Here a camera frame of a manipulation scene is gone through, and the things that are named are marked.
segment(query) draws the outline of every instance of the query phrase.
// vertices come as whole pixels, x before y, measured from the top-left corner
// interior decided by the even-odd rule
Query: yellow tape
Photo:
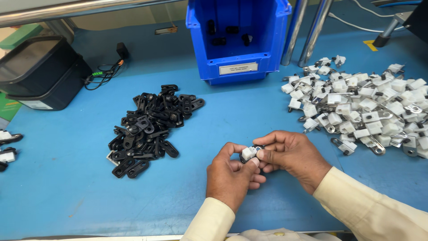
[[[373,43],[375,41],[374,40],[367,40],[367,41],[363,41],[363,43],[367,44],[367,46],[372,50],[372,51],[379,51],[377,50],[376,47],[373,46]]]

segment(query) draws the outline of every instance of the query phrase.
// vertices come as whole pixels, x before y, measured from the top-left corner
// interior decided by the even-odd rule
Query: fingernail
[[[260,161],[257,159],[257,157],[253,157],[249,160],[250,162],[254,162],[254,164],[259,167]]]
[[[263,158],[264,158],[264,156],[265,156],[265,151],[264,151],[264,150],[259,150],[259,151],[256,153],[256,156],[257,156],[259,159],[263,159]]]

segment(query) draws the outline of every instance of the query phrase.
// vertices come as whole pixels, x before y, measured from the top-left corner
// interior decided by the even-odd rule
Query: green object
[[[11,121],[21,107],[21,103],[16,100],[6,99],[4,93],[0,93],[0,117]]]
[[[9,35],[7,38],[0,42],[0,48],[2,49],[14,49],[16,46],[24,42],[25,40],[37,36],[43,27],[39,24],[26,24],[21,26],[14,33]]]

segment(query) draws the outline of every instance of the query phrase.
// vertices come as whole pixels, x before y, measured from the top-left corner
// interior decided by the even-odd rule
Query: right hand
[[[265,145],[257,152],[264,172],[286,170],[312,195],[332,166],[324,160],[306,135],[275,130],[253,141]]]

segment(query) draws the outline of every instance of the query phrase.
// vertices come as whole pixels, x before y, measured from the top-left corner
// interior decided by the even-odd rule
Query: blue plastic bin
[[[285,44],[287,0],[189,0],[186,23],[192,34],[199,75],[209,84],[263,79],[278,71]],[[209,34],[208,21],[216,32]],[[226,27],[239,26],[239,33]],[[244,45],[243,34],[253,36]],[[214,46],[225,37],[225,45]]]

